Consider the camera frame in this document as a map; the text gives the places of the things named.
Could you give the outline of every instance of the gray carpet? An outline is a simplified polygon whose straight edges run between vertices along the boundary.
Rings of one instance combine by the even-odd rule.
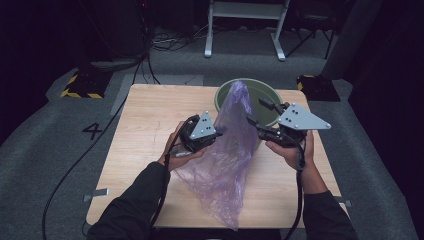
[[[281,36],[286,52],[298,41],[295,33],[284,32]],[[214,38],[210,59],[203,57],[204,44],[201,38],[178,51],[152,50],[151,63],[157,78],[162,78],[164,84],[220,86],[247,77],[277,89],[296,89],[297,76],[319,74],[325,65],[326,40],[322,34],[308,40],[285,62],[277,60],[269,30],[221,32]],[[146,62],[142,68],[151,80]],[[105,128],[128,89],[135,67],[114,73],[104,99],[61,98],[74,71],[55,81],[46,93],[49,103],[17,128],[0,149],[0,239],[41,238],[47,199],[65,172],[93,143],[91,134],[82,130],[93,123],[98,123],[99,129]],[[144,81],[141,74],[138,82]],[[169,76],[180,80],[172,82]],[[191,81],[193,76],[201,76],[201,81]],[[359,237],[418,239],[404,196],[347,102],[352,86],[344,80],[333,83],[341,102],[309,104],[313,113],[333,126],[320,135],[340,190],[353,203],[349,214]],[[118,121],[119,116],[59,188],[47,215],[48,239],[84,239],[81,227],[89,204],[82,202],[82,196],[96,187]],[[305,239],[304,230],[296,231],[292,239]]]

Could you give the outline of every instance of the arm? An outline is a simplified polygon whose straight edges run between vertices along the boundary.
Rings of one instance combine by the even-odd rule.
[[[349,217],[328,190],[314,163],[312,131],[308,131],[305,141],[306,168],[301,173],[301,181],[305,198],[303,222],[308,239],[358,239]],[[265,145],[296,169],[297,149],[283,148],[269,141]]]
[[[170,171],[201,157],[205,151],[202,149],[179,158],[171,156],[169,171],[165,170],[165,155],[172,148],[172,141],[182,124],[180,122],[169,136],[159,160],[150,163],[133,184],[107,206],[99,221],[88,230],[87,239],[145,239],[150,221],[158,209],[164,184],[169,183]]]

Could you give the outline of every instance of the translucent plastic bag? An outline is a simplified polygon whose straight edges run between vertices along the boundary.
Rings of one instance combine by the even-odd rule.
[[[249,163],[258,141],[246,113],[252,114],[249,92],[242,81],[236,81],[214,124],[223,135],[201,158],[176,170],[202,208],[233,230],[238,229]]]

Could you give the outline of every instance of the black cable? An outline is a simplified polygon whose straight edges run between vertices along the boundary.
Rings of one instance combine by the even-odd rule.
[[[82,227],[81,227],[81,233],[82,235],[84,235],[84,237],[87,237],[87,233],[84,232],[85,225],[87,225],[87,220],[84,219],[84,223],[82,224]]]
[[[180,127],[180,129],[178,130],[177,134],[175,135],[174,139],[171,142],[171,145],[168,149],[168,153],[165,155],[165,169],[163,171],[163,188],[162,188],[162,195],[160,197],[159,200],[159,204],[158,204],[158,209],[156,210],[155,215],[153,216],[152,220],[150,221],[150,227],[149,230],[147,231],[147,237],[146,239],[149,239],[149,235],[153,230],[153,226],[155,225],[156,220],[159,217],[160,211],[162,210],[163,204],[165,203],[165,198],[166,198],[166,192],[168,191],[168,183],[167,183],[167,176],[168,176],[168,172],[169,172],[169,160],[171,158],[171,152],[172,149],[175,146],[181,145],[181,144],[175,144],[175,142],[177,141],[177,139],[180,137],[181,135],[181,131],[182,129],[184,129],[184,126],[190,122],[189,119],[187,119],[183,125]]]
[[[155,74],[153,73],[152,64],[150,63],[150,54],[147,54],[147,62],[149,63],[149,69],[150,69],[150,73],[152,74],[152,77],[153,77],[153,83],[156,81],[159,85],[161,85],[161,83],[155,77]]]
[[[293,142],[297,149],[299,149],[299,155],[298,155],[298,162],[297,162],[297,169],[296,169],[296,184],[297,184],[297,212],[296,212],[296,218],[293,222],[292,227],[290,228],[289,232],[287,233],[284,240],[288,240],[293,232],[296,230],[297,225],[299,224],[300,217],[302,215],[302,208],[303,208],[303,189],[302,189],[302,171],[305,168],[306,162],[305,162],[305,149],[306,149],[306,140],[305,145],[302,148],[302,146],[295,141],[293,138],[291,138],[288,135],[285,135],[286,138],[288,138],[291,142]]]
[[[140,67],[141,62],[137,65],[137,68],[135,69],[134,72],[134,77],[133,77],[133,82],[132,84],[134,84],[135,82],[135,76],[137,75],[137,71],[138,68]],[[116,110],[115,114],[112,116],[112,118],[109,120],[108,124],[106,125],[106,127],[103,129],[103,131],[100,133],[99,137],[96,138],[96,140],[94,140],[94,142],[88,147],[88,149],[75,161],[75,163],[68,169],[68,171],[66,171],[65,175],[63,175],[63,177],[60,179],[60,181],[56,184],[53,192],[50,194],[49,199],[47,200],[46,206],[44,207],[44,211],[43,211],[43,218],[42,218],[42,222],[41,222],[41,230],[43,233],[43,239],[47,240],[47,236],[46,236],[46,218],[47,218],[47,211],[49,210],[50,207],[50,203],[54,197],[54,195],[56,194],[57,190],[59,189],[59,187],[62,185],[62,183],[65,181],[66,177],[68,177],[69,173],[78,165],[78,163],[81,162],[81,160],[90,152],[90,150],[97,144],[97,142],[102,138],[102,136],[105,134],[106,130],[110,127],[110,125],[112,124],[113,120],[116,118],[116,116],[118,115],[119,111],[121,110],[121,108],[124,106],[125,102],[127,101],[127,97],[128,95],[125,97],[124,101],[122,101],[121,105],[119,106],[118,110]]]

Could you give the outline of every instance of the number 4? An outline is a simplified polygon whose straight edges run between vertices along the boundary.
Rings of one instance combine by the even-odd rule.
[[[96,133],[102,132],[102,130],[98,130],[98,129],[99,129],[99,124],[93,123],[90,126],[84,128],[84,130],[82,130],[82,131],[91,133],[91,140],[93,140],[94,137],[96,136]]]

